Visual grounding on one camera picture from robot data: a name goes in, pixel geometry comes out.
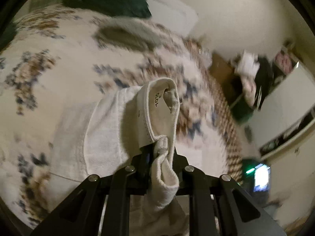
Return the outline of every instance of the floral bedsheet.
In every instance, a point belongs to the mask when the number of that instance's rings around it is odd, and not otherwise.
[[[64,107],[99,100],[107,91],[172,78],[181,101],[178,153],[202,153],[202,160],[189,162],[213,176],[236,164],[227,162],[229,132],[218,127],[220,108],[206,70],[183,39],[149,20],[130,19],[152,29],[163,45],[140,53],[100,44],[94,34],[108,20],[50,6],[21,18],[18,34],[0,54],[0,196],[32,228],[51,211],[49,164]]]

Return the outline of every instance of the green led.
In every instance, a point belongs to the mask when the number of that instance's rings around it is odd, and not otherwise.
[[[252,173],[252,172],[254,172],[254,171],[255,171],[255,168],[252,168],[252,169],[250,169],[250,170],[247,170],[247,171],[246,171],[246,174]]]

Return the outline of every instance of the bed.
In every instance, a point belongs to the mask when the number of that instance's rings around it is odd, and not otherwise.
[[[0,53],[0,196],[31,228],[54,206],[50,165],[64,108],[158,77],[170,77],[178,87],[177,152],[208,175],[228,173],[241,181],[234,122],[198,43],[150,20],[130,19],[163,45],[144,52],[104,45],[95,32],[111,20],[90,10],[49,6],[16,21],[18,33]]]

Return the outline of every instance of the metal screw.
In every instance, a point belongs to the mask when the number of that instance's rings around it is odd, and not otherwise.
[[[91,176],[89,176],[89,181],[95,182],[97,180],[98,180],[98,175],[91,175]]]
[[[135,167],[133,167],[133,165],[128,165],[127,167],[125,167],[125,170],[128,172],[132,172],[135,170]]]
[[[193,172],[194,170],[195,170],[195,168],[193,167],[193,166],[186,166],[185,167],[185,170],[187,171],[187,172]]]
[[[224,181],[229,182],[229,181],[231,180],[231,177],[230,177],[229,175],[227,175],[227,174],[224,174],[224,175],[222,175],[222,179],[223,179]]]

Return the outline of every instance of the lit screen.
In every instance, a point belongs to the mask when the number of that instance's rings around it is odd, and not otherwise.
[[[269,190],[270,167],[259,164],[255,170],[254,192]]]

